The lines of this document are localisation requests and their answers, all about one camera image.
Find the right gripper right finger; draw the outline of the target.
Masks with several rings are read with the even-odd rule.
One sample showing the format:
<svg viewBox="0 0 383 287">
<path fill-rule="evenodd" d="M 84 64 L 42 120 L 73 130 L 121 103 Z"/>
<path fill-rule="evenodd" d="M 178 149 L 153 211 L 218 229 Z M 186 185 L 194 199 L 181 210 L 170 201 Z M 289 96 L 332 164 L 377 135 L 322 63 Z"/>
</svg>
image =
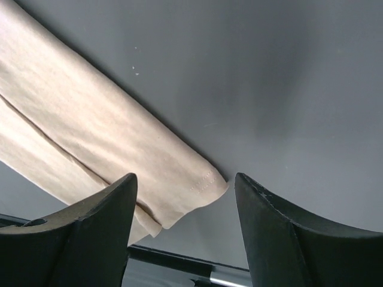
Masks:
<svg viewBox="0 0 383 287">
<path fill-rule="evenodd" d="M 309 212 L 235 176 L 253 286 L 382 286 L 382 233 Z"/>
</svg>

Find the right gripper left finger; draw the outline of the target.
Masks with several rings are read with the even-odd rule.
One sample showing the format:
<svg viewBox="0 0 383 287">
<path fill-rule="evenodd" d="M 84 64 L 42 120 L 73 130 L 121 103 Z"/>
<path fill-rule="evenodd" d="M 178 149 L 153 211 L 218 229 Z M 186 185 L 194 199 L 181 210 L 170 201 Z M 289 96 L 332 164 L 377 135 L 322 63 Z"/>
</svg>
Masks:
<svg viewBox="0 0 383 287">
<path fill-rule="evenodd" d="M 121 286 L 137 189 L 130 173 L 51 215 L 1 215 L 1 286 Z"/>
</svg>

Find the beige t shirt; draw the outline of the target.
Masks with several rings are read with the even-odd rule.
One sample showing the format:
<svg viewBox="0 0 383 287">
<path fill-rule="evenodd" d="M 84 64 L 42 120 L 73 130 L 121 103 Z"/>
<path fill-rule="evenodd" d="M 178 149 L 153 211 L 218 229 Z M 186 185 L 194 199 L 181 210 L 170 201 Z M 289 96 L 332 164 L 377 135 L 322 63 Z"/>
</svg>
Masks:
<svg viewBox="0 0 383 287">
<path fill-rule="evenodd" d="M 66 204 L 138 178 L 129 243 L 218 200 L 218 170 L 14 1 L 1 2 L 1 161 Z"/>
</svg>

